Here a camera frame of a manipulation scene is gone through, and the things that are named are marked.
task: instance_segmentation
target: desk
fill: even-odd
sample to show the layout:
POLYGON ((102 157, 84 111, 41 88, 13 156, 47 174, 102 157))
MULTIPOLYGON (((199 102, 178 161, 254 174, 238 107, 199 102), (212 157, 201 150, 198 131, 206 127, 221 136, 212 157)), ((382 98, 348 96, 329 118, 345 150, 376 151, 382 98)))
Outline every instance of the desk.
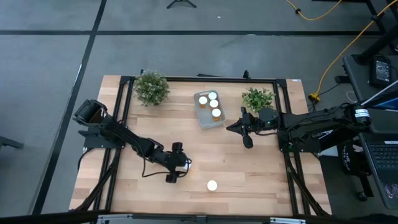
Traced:
MULTIPOLYGON (((104 76, 98 100, 113 111, 120 76, 104 76)), ((183 142, 192 159, 188 175, 176 184, 165 182, 165 175, 142 178, 142 158, 127 145, 121 154, 116 178, 112 212, 168 213, 208 215, 292 215, 284 157, 276 136, 251 135, 252 149, 245 149, 242 138, 225 130, 241 117, 241 93, 250 86, 272 90, 263 83, 169 82, 170 95, 161 105, 150 109, 133 97, 127 125, 137 135, 152 138, 170 150, 173 142, 183 142), (227 120, 222 127, 202 130, 197 121, 193 94, 217 90, 227 120), (209 180, 218 183, 215 192, 207 190, 209 180)), ((307 113, 301 81, 287 80, 293 113, 307 113)), ((82 160, 70 208, 76 208, 96 185, 100 175, 104 149, 94 149, 82 160)), ((331 213, 322 169, 310 153, 301 153, 305 182, 323 209, 331 213)), ((147 162, 146 174, 165 169, 147 162)), ((100 208, 104 207, 107 186, 100 208)), ((302 203, 296 188, 298 208, 302 203)))
MULTIPOLYGON (((398 66, 398 56, 388 56, 393 67, 398 66)), ((369 65, 358 65, 353 56, 345 57, 343 59, 346 73, 353 86, 356 97, 359 101, 367 100, 381 89, 374 88, 368 84, 369 80, 369 65)), ((394 69, 392 70, 392 79, 397 80, 397 74, 394 69)), ((398 139, 394 133, 397 132, 398 119, 396 119, 396 113, 369 109, 369 114, 372 117, 372 132, 382 134, 370 134, 363 133, 359 134, 358 137, 361 140, 361 144, 364 149, 365 155, 368 158, 369 165, 372 167, 373 172, 375 171, 374 164, 371 160, 369 151, 366 146, 366 141, 384 141, 390 139, 398 139)), ((373 175, 377 189, 379 190, 380 196, 384 205, 390 209, 398 209, 398 200, 390 199, 386 191, 384 190, 384 184, 378 179, 377 175, 373 175)))

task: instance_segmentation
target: green plant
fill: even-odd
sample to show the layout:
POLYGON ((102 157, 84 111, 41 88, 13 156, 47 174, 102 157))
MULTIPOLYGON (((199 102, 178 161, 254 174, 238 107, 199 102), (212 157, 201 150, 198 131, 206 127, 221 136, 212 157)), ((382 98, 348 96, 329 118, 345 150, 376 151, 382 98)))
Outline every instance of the green plant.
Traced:
POLYGON ((262 108, 272 108, 272 99, 275 96, 270 90, 258 90, 250 87, 247 93, 242 93, 243 103, 252 111, 258 113, 262 108))
POLYGON ((166 78, 154 71, 144 71, 134 81, 134 90, 145 107, 160 104, 170 93, 166 78))

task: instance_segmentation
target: gray carpet floor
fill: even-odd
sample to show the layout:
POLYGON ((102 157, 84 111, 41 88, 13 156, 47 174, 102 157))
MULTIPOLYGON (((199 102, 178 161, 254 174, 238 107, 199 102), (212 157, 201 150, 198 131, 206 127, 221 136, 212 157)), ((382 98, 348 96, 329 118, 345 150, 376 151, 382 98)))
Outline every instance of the gray carpet floor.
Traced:
MULTIPOLYGON (((283 0, 193 2, 198 6, 196 9, 176 3, 167 10, 166 0, 108 0, 99 30, 359 31, 370 21, 366 5, 352 2, 342 3, 316 22, 298 17, 283 0)), ((334 2, 311 0, 292 2, 308 17, 319 16, 334 5, 334 2)), ((100 0, 2 0, 0 31, 91 30, 100 3, 100 0)), ((384 1, 373 3, 376 10, 386 5, 384 1)), ((389 27, 394 24, 390 11, 383 22, 389 27)), ((0 135, 25 143, 23 150, 3 147, 0 151, 0 217, 25 215, 32 208, 88 38, 88 35, 0 35, 0 135)), ((317 90, 324 70, 353 38, 98 35, 76 105, 87 98, 96 98, 103 75, 138 75, 142 68, 158 70, 164 75, 205 73, 224 77, 241 77, 243 71, 249 70, 252 77, 301 79, 307 95, 317 90)), ((360 53, 375 40, 375 37, 362 37, 345 55, 360 53)), ((334 76, 344 74, 341 65, 339 60, 331 68, 322 90, 335 85, 334 76)), ((352 91, 350 85, 340 85, 323 95, 317 109, 348 101, 347 91, 352 91)), ((83 138, 77 133, 80 129, 74 122, 69 124, 44 213, 68 210, 83 145, 83 138)), ((370 213, 398 215, 397 211, 384 208, 377 195, 368 202, 357 201, 354 193, 359 189, 358 181, 344 176, 335 159, 323 159, 322 167, 332 211, 337 217, 370 213)))

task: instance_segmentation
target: wooden tabletop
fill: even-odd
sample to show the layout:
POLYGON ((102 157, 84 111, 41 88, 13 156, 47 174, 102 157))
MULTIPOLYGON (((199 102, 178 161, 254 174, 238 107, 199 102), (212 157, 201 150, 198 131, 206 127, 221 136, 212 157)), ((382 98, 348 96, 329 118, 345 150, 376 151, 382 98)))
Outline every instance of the wooden tabletop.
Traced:
MULTIPOLYGON (((120 76, 104 76, 98 100, 111 113, 118 92, 120 76)), ((267 88, 259 83, 169 82, 170 95, 162 104, 145 108, 136 97, 131 99, 127 125, 135 134, 152 138, 171 150, 173 142, 183 143, 184 152, 192 160, 186 177, 176 184, 165 182, 165 174, 142 178, 142 158, 128 145, 122 150, 113 195, 112 212, 174 213, 209 215, 291 215, 289 188, 284 158, 277 137, 256 136, 252 149, 245 149, 242 137, 225 130, 241 117, 241 93, 249 87, 267 88), (217 90, 222 100, 226 122, 222 127, 202 130, 195 112, 193 94, 217 90), (215 192, 207 189, 209 180, 217 181, 215 192)), ((292 112, 307 113, 300 80, 287 80, 292 112)), ((284 99, 279 90, 282 109, 284 99)), ((119 112, 123 111, 124 98, 119 112)), ((98 181, 104 149, 89 152, 81 162, 70 208, 79 206, 98 181)), ((305 182, 327 212, 331 213, 322 169, 309 153, 301 153, 305 182)), ((147 162, 146 174, 166 171, 147 162)), ((105 186, 101 206, 108 186, 105 186)), ((299 210, 302 203, 296 187, 299 210)))

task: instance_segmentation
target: gray tray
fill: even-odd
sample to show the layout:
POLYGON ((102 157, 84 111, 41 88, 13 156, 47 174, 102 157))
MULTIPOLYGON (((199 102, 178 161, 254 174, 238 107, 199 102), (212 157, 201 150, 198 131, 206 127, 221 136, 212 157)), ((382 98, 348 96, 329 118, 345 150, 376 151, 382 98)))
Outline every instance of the gray tray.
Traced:
POLYGON ((221 103, 220 95, 216 90, 207 90, 199 93, 195 93, 193 96, 193 101, 195 102, 195 109, 197 111, 198 115, 198 121, 199 125, 202 129, 209 129, 209 128, 215 128, 215 127, 220 127, 223 125, 225 122, 225 114, 223 111, 223 104, 221 103), (217 99, 218 100, 218 109, 221 111, 221 116, 219 121, 213 120, 213 116, 211 115, 212 109, 210 109, 210 100, 207 98, 207 104, 206 108, 202 109, 199 107, 199 98, 201 96, 206 96, 209 94, 209 92, 215 92, 217 93, 217 99))

